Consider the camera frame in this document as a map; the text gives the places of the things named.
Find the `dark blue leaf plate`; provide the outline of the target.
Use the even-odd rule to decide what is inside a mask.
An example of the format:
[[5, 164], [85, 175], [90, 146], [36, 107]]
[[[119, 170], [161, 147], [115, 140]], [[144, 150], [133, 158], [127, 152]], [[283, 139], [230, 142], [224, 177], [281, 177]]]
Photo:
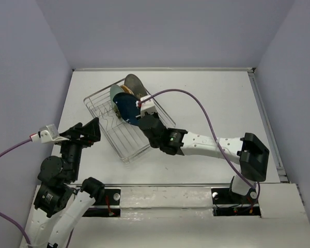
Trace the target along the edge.
[[138, 119], [140, 118], [140, 108], [137, 106], [139, 99], [125, 92], [116, 94], [113, 97], [113, 102], [116, 104], [122, 119], [133, 125], [138, 126]]

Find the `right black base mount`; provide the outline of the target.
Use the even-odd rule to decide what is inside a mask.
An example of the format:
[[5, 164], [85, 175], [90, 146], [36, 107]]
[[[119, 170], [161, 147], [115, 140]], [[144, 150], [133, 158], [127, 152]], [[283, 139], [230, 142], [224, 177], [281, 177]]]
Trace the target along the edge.
[[232, 193], [229, 188], [212, 188], [214, 216], [261, 216], [256, 190], [245, 195]]

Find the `orange woven round plate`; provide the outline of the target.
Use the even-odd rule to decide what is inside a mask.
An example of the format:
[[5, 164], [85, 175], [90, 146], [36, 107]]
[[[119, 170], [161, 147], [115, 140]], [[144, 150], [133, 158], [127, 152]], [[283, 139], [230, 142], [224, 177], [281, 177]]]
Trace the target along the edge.
[[124, 92], [134, 95], [133, 91], [129, 89], [126, 85], [120, 85], [120, 87], [123, 89]]

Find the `teal flower plate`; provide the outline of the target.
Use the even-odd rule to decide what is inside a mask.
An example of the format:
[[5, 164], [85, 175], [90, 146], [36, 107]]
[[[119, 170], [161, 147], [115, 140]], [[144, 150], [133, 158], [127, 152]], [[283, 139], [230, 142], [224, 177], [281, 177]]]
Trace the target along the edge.
[[118, 110], [118, 107], [116, 105], [116, 103], [114, 102], [114, 97], [118, 94], [118, 93], [121, 93], [123, 92], [123, 89], [118, 86], [117, 84], [115, 85], [112, 85], [110, 87], [110, 100], [111, 100], [111, 105], [112, 105], [112, 109], [113, 109], [113, 112], [116, 114], [117, 118], [118, 119], [121, 119], [121, 114]]

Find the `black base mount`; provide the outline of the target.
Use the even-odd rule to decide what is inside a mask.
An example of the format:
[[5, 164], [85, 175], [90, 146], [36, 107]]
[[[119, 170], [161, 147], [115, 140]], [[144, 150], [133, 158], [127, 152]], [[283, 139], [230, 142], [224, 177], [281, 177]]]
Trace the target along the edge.
[[256, 190], [245, 195], [232, 193], [229, 188], [212, 188], [214, 216], [261, 216]]
[[87, 218], [116, 218], [120, 217], [120, 188], [105, 188], [104, 196], [88, 208], [83, 214]]

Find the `metal wire dish rack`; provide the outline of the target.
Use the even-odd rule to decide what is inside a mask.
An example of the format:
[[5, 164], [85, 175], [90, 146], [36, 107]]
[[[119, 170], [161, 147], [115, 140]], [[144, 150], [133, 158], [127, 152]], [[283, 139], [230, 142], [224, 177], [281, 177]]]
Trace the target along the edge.
[[123, 163], [129, 163], [149, 151], [149, 141], [138, 127], [117, 117], [111, 104], [110, 88], [109, 85], [87, 96], [83, 102], [92, 117], [99, 118], [101, 134], [118, 157]]

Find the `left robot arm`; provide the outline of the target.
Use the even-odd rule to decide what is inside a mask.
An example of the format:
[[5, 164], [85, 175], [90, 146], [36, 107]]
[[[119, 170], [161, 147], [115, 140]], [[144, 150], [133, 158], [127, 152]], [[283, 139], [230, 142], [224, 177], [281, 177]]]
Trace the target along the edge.
[[30, 139], [60, 146], [60, 155], [49, 156], [40, 165], [41, 184], [25, 247], [62, 247], [88, 208], [104, 198], [104, 184], [93, 177], [85, 179], [79, 190], [70, 186], [78, 179], [82, 150], [101, 139], [99, 118], [85, 125], [79, 122], [62, 133], [54, 124], [47, 125]]

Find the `grey reindeer plate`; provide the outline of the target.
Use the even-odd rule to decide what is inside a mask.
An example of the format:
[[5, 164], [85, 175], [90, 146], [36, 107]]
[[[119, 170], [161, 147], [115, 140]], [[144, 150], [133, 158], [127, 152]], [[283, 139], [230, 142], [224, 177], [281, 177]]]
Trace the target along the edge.
[[138, 99], [148, 95], [143, 83], [135, 74], [128, 74], [125, 77], [124, 85], [127, 86]]

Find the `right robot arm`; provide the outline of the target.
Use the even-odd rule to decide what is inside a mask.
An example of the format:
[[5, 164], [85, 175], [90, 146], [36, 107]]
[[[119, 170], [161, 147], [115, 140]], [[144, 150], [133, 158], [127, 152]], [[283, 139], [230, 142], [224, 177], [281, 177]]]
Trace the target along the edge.
[[184, 129], [167, 128], [155, 114], [138, 120], [138, 127], [148, 138], [152, 148], [175, 156], [205, 156], [228, 162], [236, 175], [233, 177], [228, 198], [238, 203], [249, 190], [267, 177], [269, 149], [253, 133], [238, 138], [213, 138]]

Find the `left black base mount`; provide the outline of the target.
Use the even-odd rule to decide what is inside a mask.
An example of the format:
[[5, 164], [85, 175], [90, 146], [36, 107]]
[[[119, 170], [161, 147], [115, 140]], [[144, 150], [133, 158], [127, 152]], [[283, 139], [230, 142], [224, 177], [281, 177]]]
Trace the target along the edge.
[[105, 188], [104, 196], [88, 208], [83, 214], [87, 218], [116, 218], [120, 217], [120, 188]]

